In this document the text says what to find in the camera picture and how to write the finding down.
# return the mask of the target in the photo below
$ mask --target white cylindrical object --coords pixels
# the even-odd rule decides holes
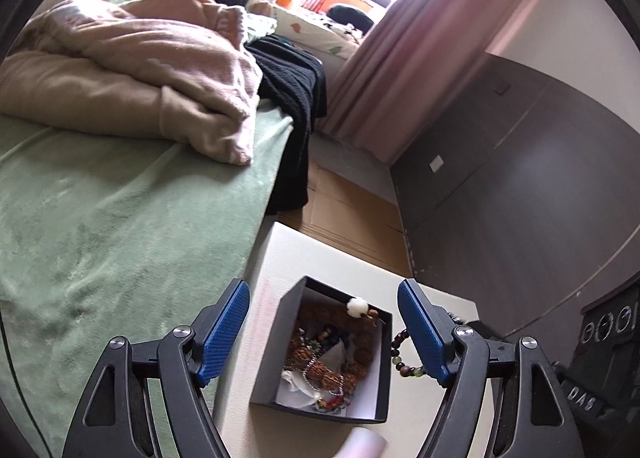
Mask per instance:
[[[380,458],[386,440],[364,427],[354,427],[334,458]]]

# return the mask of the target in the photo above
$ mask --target white table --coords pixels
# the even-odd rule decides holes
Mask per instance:
[[[259,242],[252,260],[246,274],[252,289],[251,307],[219,383],[214,408],[216,427],[232,458],[330,458],[344,442],[351,425],[249,404],[278,302],[302,276],[311,276],[391,312],[396,333],[404,328],[396,304],[398,284],[403,278],[279,223]],[[471,301],[428,287],[424,291],[432,303],[462,319],[478,318]],[[410,364],[420,362],[408,342],[402,346],[402,357]],[[443,393],[432,378],[392,374],[387,422],[366,425],[388,441],[385,458],[417,455]],[[488,382],[470,457],[484,456],[493,414]]]

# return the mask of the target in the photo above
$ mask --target blue rubber pad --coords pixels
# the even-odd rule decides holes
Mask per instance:
[[[439,385],[444,386],[450,376],[445,366],[444,343],[420,302],[404,282],[398,287],[398,309],[420,356],[424,371],[435,378]]]
[[[220,375],[249,310],[249,296],[249,286],[242,282],[225,305],[205,340],[202,365],[196,374],[201,388],[207,386],[212,378]]]

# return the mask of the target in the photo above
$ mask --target pink curtain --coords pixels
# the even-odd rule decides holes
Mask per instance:
[[[322,131],[392,163],[524,0],[397,0],[329,89]]]

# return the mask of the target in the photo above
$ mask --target green bedsheet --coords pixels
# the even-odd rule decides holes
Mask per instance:
[[[0,312],[18,380],[53,456],[62,455],[76,404],[111,337],[161,338],[242,276],[290,123],[262,103],[255,161],[241,168],[168,141],[0,116]],[[1,347],[0,396],[47,456]],[[162,450],[174,456],[157,384],[152,404]]]

